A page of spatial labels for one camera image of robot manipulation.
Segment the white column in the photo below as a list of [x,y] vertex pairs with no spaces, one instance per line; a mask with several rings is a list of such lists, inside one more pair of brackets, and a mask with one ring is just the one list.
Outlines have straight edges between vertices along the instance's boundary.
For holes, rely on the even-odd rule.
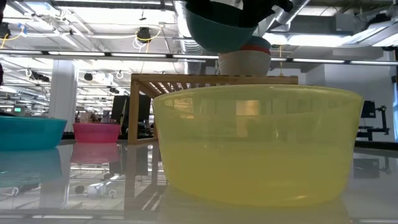
[[62,177],[40,185],[40,208],[64,208],[68,204],[70,156],[73,146],[57,146],[60,153]]
[[79,71],[71,60],[54,60],[49,116],[68,121],[65,131],[73,131]]

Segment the yellow plastic bowl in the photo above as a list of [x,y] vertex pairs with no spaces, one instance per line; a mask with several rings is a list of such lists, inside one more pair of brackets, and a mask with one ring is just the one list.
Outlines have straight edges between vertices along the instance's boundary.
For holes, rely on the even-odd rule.
[[362,105],[349,91],[300,85],[197,88],[153,102],[170,184],[219,202],[283,207],[344,189]]

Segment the ceiling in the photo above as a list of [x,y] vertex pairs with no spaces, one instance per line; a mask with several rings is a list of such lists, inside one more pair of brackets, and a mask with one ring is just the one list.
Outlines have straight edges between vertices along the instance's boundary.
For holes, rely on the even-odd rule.
[[[234,4],[235,0],[219,0],[224,3]],[[4,21],[10,22],[11,38],[17,37],[24,28],[23,34],[15,40],[5,41],[3,49],[20,50],[66,50],[66,51],[103,51],[103,52],[148,52],[162,54],[183,54],[181,43],[176,37],[180,37],[176,14],[172,2],[165,2],[165,9],[148,9],[151,4],[158,0],[136,1],[142,2],[143,7],[126,8],[129,4],[126,0],[102,0],[102,1],[10,1],[4,11]],[[30,16],[23,14],[22,9],[33,11],[40,15]],[[391,1],[335,1],[335,0],[313,0],[304,7],[299,16],[316,16],[332,18],[336,13],[352,14],[357,10],[362,12],[377,8],[390,6]],[[152,36],[157,36],[148,45],[140,45],[135,41],[135,33],[140,27],[149,27]],[[275,57],[303,57],[303,58],[341,58],[342,55],[350,55],[351,58],[376,59],[382,51],[374,47],[365,47],[360,53],[355,54],[356,48],[333,48],[333,47],[309,47],[297,45],[282,45],[272,49]],[[52,59],[29,58],[29,57],[1,57],[0,62],[5,68],[5,83],[32,84],[42,81],[32,80],[27,76],[29,70],[39,72],[51,78]],[[103,72],[113,75],[113,84],[128,86],[130,78],[128,73],[184,73],[186,61],[176,60],[173,62],[154,61],[118,61],[118,60],[75,60],[80,68],[79,85],[105,85],[109,80],[93,80],[88,82],[84,79],[86,72]],[[272,68],[279,67],[279,63],[273,63]],[[308,68],[308,64],[286,63],[284,68],[299,69]],[[32,98],[26,93],[35,93],[39,96],[36,100],[42,102],[42,106],[48,104],[49,86],[20,86],[15,87],[18,93],[6,93],[0,91],[0,105],[16,103],[15,100],[5,100],[13,97]],[[107,88],[79,88],[78,96],[83,95],[113,95]],[[100,109],[110,107],[112,100],[102,103]],[[78,106],[85,107],[78,100]]]

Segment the wooden rack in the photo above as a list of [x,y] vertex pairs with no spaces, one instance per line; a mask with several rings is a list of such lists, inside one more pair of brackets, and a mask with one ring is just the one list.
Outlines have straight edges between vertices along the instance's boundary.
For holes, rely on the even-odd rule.
[[206,86],[243,85],[243,84],[291,84],[297,85],[299,78],[291,77],[251,77],[227,75],[166,75],[166,74],[132,74],[129,109],[128,144],[138,145],[157,142],[157,131],[154,126],[154,137],[137,139],[139,92],[156,98],[173,91],[187,90]]

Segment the table surface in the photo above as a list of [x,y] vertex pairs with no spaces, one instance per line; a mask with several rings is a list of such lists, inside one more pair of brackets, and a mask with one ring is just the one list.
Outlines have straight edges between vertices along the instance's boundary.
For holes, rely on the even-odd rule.
[[398,152],[356,148],[344,193],[299,208],[192,197],[168,184],[157,155],[125,142],[0,152],[0,223],[398,223]]

